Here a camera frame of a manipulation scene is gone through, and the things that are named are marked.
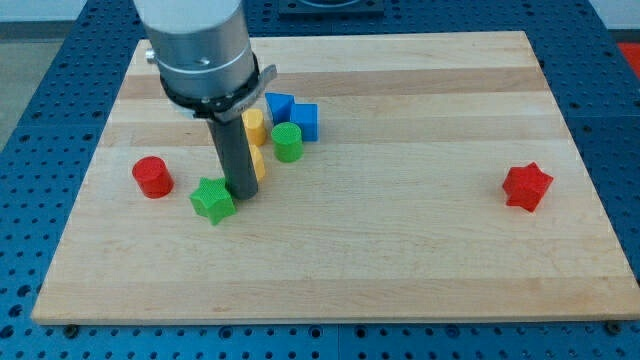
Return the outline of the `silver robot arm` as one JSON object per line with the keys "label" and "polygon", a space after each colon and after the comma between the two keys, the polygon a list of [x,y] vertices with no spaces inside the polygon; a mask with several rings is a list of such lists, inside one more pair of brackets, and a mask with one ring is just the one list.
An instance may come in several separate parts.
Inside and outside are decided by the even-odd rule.
{"label": "silver robot arm", "polygon": [[277,77],[254,55],[242,0],[135,0],[165,92],[199,117],[228,123]]}

